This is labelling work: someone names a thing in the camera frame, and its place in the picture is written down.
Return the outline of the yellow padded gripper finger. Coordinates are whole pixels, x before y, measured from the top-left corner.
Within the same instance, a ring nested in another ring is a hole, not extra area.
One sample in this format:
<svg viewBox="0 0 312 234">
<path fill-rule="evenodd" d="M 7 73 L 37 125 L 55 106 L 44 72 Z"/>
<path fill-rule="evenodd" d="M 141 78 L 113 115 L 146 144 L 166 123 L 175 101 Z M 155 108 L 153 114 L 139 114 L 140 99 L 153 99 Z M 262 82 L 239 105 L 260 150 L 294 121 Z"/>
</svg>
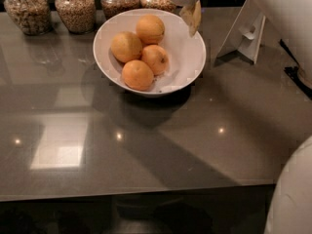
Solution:
<svg viewBox="0 0 312 234">
<path fill-rule="evenodd" d="M 179 15 L 188 26 L 189 35 L 193 37 L 201 23 L 201 2 L 197 1 L 194 5 L 184 6 Z"/>
</svg>

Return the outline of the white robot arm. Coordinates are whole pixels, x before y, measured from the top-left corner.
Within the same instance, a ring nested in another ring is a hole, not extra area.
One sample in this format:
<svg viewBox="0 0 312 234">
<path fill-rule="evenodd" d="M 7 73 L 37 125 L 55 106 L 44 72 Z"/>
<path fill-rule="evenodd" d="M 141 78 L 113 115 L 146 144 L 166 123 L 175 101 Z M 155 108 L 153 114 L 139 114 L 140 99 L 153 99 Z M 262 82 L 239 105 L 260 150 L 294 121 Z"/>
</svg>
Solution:
<svg viewBox="0 0 312 234">
<path fill-rule="evenodd" d="M 200 23 L 199 0 L 171 0 L 194 34 Z M 312 0 L 253 0 L 280 31 L 298 61 L 298 78 L 312 80 Z M 312 234 L 312 137 L 283 168 L 269 208 L 264 234 Z"/>
</svg>

